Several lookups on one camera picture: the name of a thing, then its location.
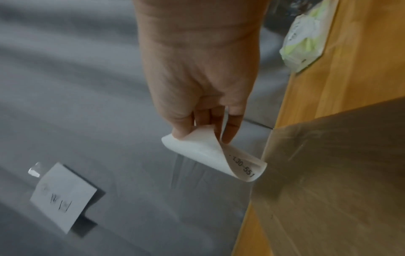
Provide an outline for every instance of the gray cloth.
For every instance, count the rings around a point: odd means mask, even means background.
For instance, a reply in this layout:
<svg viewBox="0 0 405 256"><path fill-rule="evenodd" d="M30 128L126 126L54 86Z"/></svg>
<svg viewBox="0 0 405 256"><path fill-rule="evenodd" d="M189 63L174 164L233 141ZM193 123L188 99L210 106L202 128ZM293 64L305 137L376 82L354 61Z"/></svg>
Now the gray cloth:
<svg viewBox="0 0 405 256"><path fill-rule="evenodd" d="M1 0L0 18L0 255L229 255L251 184L162 145L132 3ZM262 32L246 116L272 127L288 70ZM233 145L260 157L269 132L246 121ZM36 162L103 192L68 235L29 202Z"/></svg>

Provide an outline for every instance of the cardboard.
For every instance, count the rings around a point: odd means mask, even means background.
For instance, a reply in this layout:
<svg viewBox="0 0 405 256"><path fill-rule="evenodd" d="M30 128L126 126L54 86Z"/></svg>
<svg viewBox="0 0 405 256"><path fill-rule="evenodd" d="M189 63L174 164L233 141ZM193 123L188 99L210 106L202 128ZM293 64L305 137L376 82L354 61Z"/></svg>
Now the cardboard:
<svg viewBox="0 0 405 256"><path fill-rule="evenodd" d="M405 98L275 129L263 160L275 256L405 255Z"/></svg>

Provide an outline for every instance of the human hand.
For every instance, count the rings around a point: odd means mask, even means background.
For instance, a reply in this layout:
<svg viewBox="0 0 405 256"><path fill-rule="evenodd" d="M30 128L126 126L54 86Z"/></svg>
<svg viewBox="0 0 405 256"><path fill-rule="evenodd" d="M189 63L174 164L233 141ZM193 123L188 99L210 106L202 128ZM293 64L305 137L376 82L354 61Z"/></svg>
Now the human hand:
<svg viewBox="0 0 405 256"><path fill-rule="evenodd" d="M152 100L172 124L174 137L189 134L195 121L213 124L219 139L225 107L229 115L222 142L229 143L239 130L258 73L259 30L267 7L267 0L249 2L187 3L157 11L135 1Z"/></svg>

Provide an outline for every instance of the wooden floor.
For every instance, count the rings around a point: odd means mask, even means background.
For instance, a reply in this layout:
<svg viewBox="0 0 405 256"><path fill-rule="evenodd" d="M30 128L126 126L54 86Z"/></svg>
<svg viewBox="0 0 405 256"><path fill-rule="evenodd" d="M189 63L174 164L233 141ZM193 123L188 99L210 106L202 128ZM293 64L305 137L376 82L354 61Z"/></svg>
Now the wooden floor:
<svg viewBox="0 0 405 256"><path fill-rule="evenodd" d="M276 128L405 96L405 0L340 0L324 55L292 75ZM249 205L233 256L270 256Z"/></svg>

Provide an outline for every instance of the paper note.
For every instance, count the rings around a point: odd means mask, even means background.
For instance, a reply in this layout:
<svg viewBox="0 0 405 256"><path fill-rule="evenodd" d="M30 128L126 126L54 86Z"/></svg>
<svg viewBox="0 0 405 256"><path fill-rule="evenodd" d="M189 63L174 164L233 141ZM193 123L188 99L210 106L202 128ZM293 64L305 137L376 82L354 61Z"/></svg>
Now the paper note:
<svg viewBox="0 0 405 256"><path fill-rule="evenodd" d="M67 234L95 192L57 163L39 180L30 201Z"/></svg>
<svg viewBox="0 0 405 256"><path fill-rule="evenodd" d="M267 166L242 150L218 142L212 126L199 127L181 140L169 134L162 142L178 154L246 182L256 180Z"/></svg>

